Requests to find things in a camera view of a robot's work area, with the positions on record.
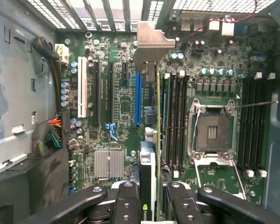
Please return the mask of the CPU socket, metal frame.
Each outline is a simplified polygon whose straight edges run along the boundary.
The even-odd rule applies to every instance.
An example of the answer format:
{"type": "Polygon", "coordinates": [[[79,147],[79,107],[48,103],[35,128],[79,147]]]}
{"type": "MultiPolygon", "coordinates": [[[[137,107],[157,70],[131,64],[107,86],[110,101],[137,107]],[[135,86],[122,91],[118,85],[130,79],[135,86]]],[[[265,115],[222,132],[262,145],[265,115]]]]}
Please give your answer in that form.
{"type": "Polygon", "coordinates": [[[225,105],[201,104],[193,99],[188,113],[187,154],[191,165],[233,166],[236,157],[238,111],[230,99],[225,105]]]}

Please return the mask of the blue plastic card clip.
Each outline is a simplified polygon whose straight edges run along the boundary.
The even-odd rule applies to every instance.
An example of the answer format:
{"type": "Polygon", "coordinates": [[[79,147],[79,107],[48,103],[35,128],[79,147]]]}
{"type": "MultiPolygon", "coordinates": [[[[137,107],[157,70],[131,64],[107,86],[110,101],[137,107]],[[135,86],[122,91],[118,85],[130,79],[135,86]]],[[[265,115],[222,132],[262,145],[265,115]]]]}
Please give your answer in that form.
{"type": "Polygon", "coordinates": [[[115,135],[115,123],[107,123],[105,125],[106,129],[109,131],[110,137],[114,140],[114,141],[118,141],[118,138],[115,135]]]}

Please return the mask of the green motherboard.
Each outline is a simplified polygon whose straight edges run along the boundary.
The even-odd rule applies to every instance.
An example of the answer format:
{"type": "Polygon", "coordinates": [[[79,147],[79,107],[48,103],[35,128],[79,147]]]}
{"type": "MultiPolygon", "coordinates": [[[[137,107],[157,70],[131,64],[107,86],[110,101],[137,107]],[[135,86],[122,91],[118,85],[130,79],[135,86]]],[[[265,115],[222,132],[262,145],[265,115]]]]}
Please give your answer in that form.
{"type": "MultiPolygon", "coordinates": [[[[275,79],[274,48],[276,37],[272,32],[259,32],[244,28],[232,37],[197,34],[191,37],[184,31],[173,28],[168,34],[175,40],[159,62],[161,84],[161,168],[167,166],[173,180],[187,183],[197,189],[199,185],[214,186],[233,194],[241,194],[233,166],[194,166],[185,159],[182,171],[182,151],[180,171],[171,170],[165,162],[165,119],[164,76],[188,76],[187,106],[188,113],[193,99],[201,104],[225,105],[230,99],[241,105],[243,79],[275,79]]],[[[145,110],[152,103],[152,86],[142,81],[141,125],[134,125],[135,105],[135,58],[137,40],[135,35],[127,34],[85,34],[65,33],[60,41],[70,51],[69,65],[62,67],[61,102],[70,116],[69,156],[70,156],[70,193],[92,184],[110,186],[113,182],[130,179],[130,165],[140,159],[140,142],[144,141],[145,110]],[[78,108],[78,57],[87,58],[87,117],[79,118],[78,108]],[[95,123],[94,62],[101,68],[100,123],[95,123]],[[122,80],[122,63],[128,63],[128,80],[122,80]],[[106,129],[107,121],[107,69],[114,63],[114,141],[106,129]],[[122,179],[95,179],[94,152],[97,150],[124,151],[124,177],[122,179]]],[[[240,108],[238,111],[236,166],[240,133],[240,108]]],[[[251,168],[253,115],[251,117],[250,163],[246,174],[237,167],[248,201],[260,205],[264,199],[265,179],[251,168]]]]}

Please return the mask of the black RAM slot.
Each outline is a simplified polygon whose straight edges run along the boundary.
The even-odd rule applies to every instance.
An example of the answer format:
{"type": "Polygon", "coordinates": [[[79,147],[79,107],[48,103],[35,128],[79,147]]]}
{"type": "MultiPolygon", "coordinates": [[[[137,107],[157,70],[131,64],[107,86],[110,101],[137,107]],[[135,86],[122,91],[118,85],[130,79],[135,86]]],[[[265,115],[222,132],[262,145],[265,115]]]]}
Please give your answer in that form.
{"type": "Polygon", "coordinates": [[[188,76],[182,79],[182,171],[185,170],[185,159],[187,154],[187,88],[188,88],[188,76]]]}
{"type": "Polygon", "coordinates": [[[179,76],[178,77],[178,95],[177,95],[177,125],[176,125],[176,169],[179,172],[180,171],[180,157],[181,157],[181,131],[182,131],[182,118],[183,118],[183,81],[184,77],[179,76]]]}
{"type": "Polygon", "coordinates": [[[170,115],[170,107],[171,107],[171,75],[170,73],[166,73],[164,76],[164,80],[165,80],[165,87],[164,87],[164,103],[166,106],[166,110],[164,110],[164,119],[166,121],[165,123],[165,147],[164,147],[164,152],[165,152],[165,162],[168,166],[170,166],[170,155],[169,155],[169,143],[170,143],[170,120],[171,120],[171,115],[170,115]]]}
{"type": "MultiPolygon", "coordinates": [[[[246,105],[247,96],[249,95],[249,79],[242,80],[242,100],[241,106],[246,105]]],[[[237,167],[242,171],[244,163],[244,152],[245,152],[245,128],[246,128],[246,109],[244,107],[240,108],[240,133],[239,133],[239,143],[238,143],[238,161],[237,167]]]]}
{"type": "MultiPolygon", "coordinates": [[[[254,103],[255,98],[255,80],[254,79],[246,79],[245,82],[245,98],[243,99],[242,105],[249,105],[254,103]]],[[[246,174],[246,170],[249,168],[250,163],[250,135],[251,135],[251,117],[253,115],[253,106],[246,106],[242,108],[243,115],[245,115],[245,137],[244,137],[244,144],[243,144],[243,171],[246,174]]]]}
{"type": "Polygon", "coordinates": [[[176,170],[176,121],[178,112],[178,80],[176,76],[171,77],[170,81],[170,141],[169,141],[169,164],[172,171],[176,170]]]}
{"type": "MultiPolygon", "coordinates": [[[[260,103],[262,100],[263,83],[261,79],[255,81],[254,103],[260,103]]],[[[253,107],[253,132],[252,132],[252,150],[251,150],[251,168],[253,171],[257,170],[258,164],[258,151],[259,151],[259,125],[260,125],[260,112],[261,106],[256,105],[253,107]]]]}
{"type": "Polygon", "coordinates": [[[257,150],[257,171],[258,174],[266,178],[266,154],[267,154],[267,138],[269,129],[269,117],[272,101],[272,92],[278,85],[276,79],[264,79],[260,83],[261,87],[261,98],[260,103],[263,105],[258,106],[259,108],[259,132],[258,132],[258,150],[257,150]]]}

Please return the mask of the short black expansion slot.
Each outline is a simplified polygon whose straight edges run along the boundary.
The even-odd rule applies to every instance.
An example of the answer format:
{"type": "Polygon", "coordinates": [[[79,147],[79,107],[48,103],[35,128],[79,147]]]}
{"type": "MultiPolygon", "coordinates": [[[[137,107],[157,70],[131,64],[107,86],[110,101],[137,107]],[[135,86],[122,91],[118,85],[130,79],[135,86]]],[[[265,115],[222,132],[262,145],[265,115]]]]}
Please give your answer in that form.
{"type": "Polygon", "coordinates": [[[129,74],[128,63],[123,62],[123,63],[122,63],[122,72],[121,72],[121,78],[122,78],[122,80],[128,80],[128,74],[129,74]]]}

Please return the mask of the blue expansion slot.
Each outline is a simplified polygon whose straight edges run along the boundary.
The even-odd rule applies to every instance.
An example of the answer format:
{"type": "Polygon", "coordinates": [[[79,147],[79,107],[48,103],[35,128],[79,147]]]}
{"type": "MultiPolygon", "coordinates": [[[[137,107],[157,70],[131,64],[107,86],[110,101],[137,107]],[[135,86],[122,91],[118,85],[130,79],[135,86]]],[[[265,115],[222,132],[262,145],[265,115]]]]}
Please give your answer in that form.
{"type": "Polygon", "coordinates": [[[135,76],[135,105],[134,105],[134,125],[141,125],[141,110],[142,110],[142,77],[136,73],[135,76]]]}

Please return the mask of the white expansion slot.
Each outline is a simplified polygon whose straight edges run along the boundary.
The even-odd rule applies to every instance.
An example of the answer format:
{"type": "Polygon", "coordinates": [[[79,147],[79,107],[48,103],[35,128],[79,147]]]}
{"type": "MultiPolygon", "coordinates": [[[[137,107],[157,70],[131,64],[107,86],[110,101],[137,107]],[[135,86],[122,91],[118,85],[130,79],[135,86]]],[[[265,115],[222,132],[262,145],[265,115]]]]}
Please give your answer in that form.
{"type": "Polygon", "coordinates": [[[78,108],[77,115],[79,118],[87,117],[87,58],[78,57],[78,108]]]}

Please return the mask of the white power connector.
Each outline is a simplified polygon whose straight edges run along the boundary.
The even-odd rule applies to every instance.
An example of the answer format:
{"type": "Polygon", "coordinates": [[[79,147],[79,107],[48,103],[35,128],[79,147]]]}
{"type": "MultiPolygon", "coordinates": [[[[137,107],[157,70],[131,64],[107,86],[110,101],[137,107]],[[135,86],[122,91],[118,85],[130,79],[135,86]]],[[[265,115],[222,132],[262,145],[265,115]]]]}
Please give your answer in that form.
{"type": "Polygon", "coordinates": [[[55,52],[59,55],[59,63],[69,65],[70,51],[65,44],[55,44],[55,52]]]}

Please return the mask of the silver finned chipset heatsink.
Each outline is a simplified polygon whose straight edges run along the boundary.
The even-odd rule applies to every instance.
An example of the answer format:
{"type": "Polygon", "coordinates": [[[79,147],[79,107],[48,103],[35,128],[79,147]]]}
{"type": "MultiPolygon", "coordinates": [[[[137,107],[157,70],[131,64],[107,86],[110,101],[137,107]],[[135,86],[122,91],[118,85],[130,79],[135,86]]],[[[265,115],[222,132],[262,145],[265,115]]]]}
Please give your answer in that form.
{"type": "Polygon", "coordinates": [[[124,151],[97,150],[94,152],[95,179],[122,179],[124,151]]]}

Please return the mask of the grey metal PC case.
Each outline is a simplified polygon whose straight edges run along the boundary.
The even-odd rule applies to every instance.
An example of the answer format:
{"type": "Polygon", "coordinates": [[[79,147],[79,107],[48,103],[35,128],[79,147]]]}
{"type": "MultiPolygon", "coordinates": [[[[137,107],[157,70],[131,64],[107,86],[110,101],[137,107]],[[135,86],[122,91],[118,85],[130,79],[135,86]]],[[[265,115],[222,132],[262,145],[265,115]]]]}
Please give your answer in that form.
{"type": "MultiPolygon", "coordinates": [[[[272,101],[279,103],[270,110],[264,199],[260,205],[246,201],[280,216],[280,0],[0,0],[0,174],[30,157],[64,147],[70,152],[70,116],[61,102],[62,67],[67,65],[57,61],[55,52],[60,36],[137,37],[141,21],[167,39],[173,28],[191,37],[232,37],[244,28],[275,35],[278,85],[272,101]]],[[[110,190],[113,184],[90,186],[110,190]]],[[[53,205],[15,224],[49,224],[53,205]]]]}

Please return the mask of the black plastic cover panel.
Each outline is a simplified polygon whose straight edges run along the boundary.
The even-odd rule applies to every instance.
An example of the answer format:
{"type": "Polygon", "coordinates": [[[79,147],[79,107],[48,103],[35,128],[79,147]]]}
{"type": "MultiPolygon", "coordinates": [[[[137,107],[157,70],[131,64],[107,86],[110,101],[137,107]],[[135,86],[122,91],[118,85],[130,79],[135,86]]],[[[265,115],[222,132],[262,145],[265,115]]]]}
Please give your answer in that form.
{"type": "Polygon", "coordinates": [[[15,224],[68,195],[68,149],[30,157],[0,174],[0,224],[15,224]]]}

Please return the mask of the long black expansion slot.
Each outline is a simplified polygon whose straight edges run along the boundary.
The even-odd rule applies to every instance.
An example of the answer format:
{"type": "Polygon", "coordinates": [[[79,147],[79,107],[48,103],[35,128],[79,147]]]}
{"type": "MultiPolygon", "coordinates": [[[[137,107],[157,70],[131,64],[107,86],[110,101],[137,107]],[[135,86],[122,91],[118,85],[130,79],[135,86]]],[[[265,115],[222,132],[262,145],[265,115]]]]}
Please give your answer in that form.
{"type": "Polygon", "coordinates": [[[108,63],[107,69],[107,121],[113,123],[114,111],[114,63],[108,63]]]}
{"type": "Polygon", "coordinates": [[[95,123],[100,123],[101,100],[101,68],[99,62],[94,62],[94,91],[95,91],[95,123]]]}

